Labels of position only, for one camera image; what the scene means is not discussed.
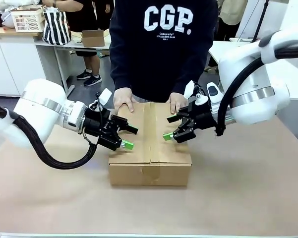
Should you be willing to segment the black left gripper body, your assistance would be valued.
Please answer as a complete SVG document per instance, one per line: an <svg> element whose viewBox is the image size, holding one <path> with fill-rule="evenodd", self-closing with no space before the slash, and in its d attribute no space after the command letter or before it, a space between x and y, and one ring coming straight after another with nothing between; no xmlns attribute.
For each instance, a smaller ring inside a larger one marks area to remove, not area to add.
<svg viewBox="0 0 298 238"><path fill-rule="evenodd" d="M83 128L85 129L85 134L98 137L103 135L106 137L111 136L108 129L104 129L104 126L108 124L110 110L103 108L101 112L93 111L87 109L84 113L85 121L83 123Z"/></svg>

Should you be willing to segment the person's left hand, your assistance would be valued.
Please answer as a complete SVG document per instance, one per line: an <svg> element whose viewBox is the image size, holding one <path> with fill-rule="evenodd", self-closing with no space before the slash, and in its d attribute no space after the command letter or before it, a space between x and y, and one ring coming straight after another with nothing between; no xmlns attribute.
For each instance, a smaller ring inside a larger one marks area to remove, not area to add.
<svg viewBox="0 0 298 238"><path fill-rule="evenodd" d="M172 92L167 103L169 103L171 114L176 114L180 108L188 105L188 99L180 93Z"/></svg>

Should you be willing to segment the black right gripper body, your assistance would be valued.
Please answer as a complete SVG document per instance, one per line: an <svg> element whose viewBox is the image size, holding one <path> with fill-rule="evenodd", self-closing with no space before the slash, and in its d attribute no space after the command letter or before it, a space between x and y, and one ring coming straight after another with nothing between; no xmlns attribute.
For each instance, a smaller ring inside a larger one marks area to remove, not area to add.
<svg viewBox="0 0 298 238"><path fill-rule="evenodd" d="M201 105L196 105L196 100L188 105L189 118L192 120L192 129L208 129L215 127L217 122L213 118L211 102L209 99Z"/></svg>

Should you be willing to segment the person's right hand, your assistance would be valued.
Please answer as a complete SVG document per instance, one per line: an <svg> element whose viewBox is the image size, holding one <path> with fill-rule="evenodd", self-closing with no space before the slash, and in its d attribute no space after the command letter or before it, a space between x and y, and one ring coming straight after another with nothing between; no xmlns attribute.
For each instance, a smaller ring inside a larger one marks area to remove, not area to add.
<svg viewBox="0 0 298 238"><path fill-rule="evenodd" d="M133 112L133 103L136 102L136 100L133 97L132 90L130 88L124 87L117 89L114 92L113 102L115 114L117 115L120 107L122 107L123 105L127 105L129 111Z"/></svg>

